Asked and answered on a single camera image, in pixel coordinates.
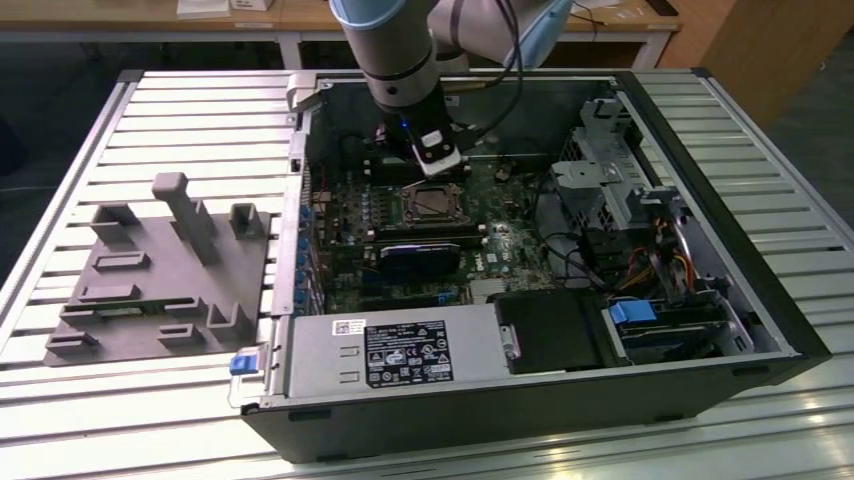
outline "blue latch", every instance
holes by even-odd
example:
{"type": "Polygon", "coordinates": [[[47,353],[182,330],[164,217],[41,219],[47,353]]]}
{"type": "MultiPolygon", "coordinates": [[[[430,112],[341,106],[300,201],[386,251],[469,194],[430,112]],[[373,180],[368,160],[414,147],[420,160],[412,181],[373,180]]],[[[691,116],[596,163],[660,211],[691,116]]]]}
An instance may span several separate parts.
{"type": "Polygon", "coordinates": [[[232,375],[257,373],[257,353],[234,355],[228,364],[228,372],[230,372],[232,375]]]}
{"type": "Polygon", "coordinates": [[[608,308],[615,324],[624,322],[652,322],[657,319],[648,300],[623,300],[608,308]]]}

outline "barcode sticker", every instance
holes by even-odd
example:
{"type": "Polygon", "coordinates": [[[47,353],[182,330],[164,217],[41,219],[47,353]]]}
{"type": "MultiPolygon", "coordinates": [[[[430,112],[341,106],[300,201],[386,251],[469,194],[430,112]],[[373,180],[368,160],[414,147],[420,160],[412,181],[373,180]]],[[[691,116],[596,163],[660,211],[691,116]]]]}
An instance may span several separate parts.
{"type": "Polygon", "coordinates": [[[334,320],[332,322],[332,335],[361,335],[364,333],[364,319],[334,320]]]}

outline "desk leg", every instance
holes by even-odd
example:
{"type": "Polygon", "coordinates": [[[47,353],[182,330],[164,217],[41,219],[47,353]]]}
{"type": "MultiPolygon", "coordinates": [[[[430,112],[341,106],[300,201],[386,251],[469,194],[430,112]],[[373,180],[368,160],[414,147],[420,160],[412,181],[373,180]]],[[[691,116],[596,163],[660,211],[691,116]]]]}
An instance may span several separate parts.
{"type": "Polygon", "coordinates": [[[298,32],[281,32],[277,35],[278,50],[285,70],[301,70],[302,58],[298,54],[298,32]]]}
{"type": "Polygon", "coordinates": [[[657,65],[657,60],[664,53],[664,47],[669,40],[672,32],[649,32],[645,43],[640,47],[635,63],[631,66],[633,69],[651,69],[657,65]]]}

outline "motherboard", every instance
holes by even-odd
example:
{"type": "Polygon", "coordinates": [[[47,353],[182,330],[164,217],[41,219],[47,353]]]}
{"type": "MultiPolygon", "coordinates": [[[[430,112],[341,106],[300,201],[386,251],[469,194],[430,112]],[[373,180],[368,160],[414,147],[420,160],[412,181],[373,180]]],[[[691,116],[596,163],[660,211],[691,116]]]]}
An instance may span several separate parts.
{"type": "Polygon", "coordinates": [[[520,169],[476,159],[429,182],[397,159],[346,172],[334,193],[314,194],[326,313],[485,303],[553,287],[532,232],[536,165],[551,161],[520,169]]]}

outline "floor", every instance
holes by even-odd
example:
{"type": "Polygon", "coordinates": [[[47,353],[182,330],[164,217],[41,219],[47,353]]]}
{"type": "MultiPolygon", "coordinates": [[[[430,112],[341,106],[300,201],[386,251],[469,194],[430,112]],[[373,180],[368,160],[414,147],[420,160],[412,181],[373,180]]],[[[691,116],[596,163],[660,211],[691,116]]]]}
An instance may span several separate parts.
{"type": "MultiPolygon", "coordinates": [[[[304,52],[325,63],[324,51],[304,52]]],[[[276,46],[192,44],[101,45],[100,57],[80,45],[0,45],[0,119],[15,132],[29,159],[0,177],[0,281],[61,182],[122,69],[280,68],[276,46]]],[[[796,98],[769,135],[805,177],[854,224],[854,35],[796,98]]],[[[3,156],[0,153],[0,170],[3,156]]]]}

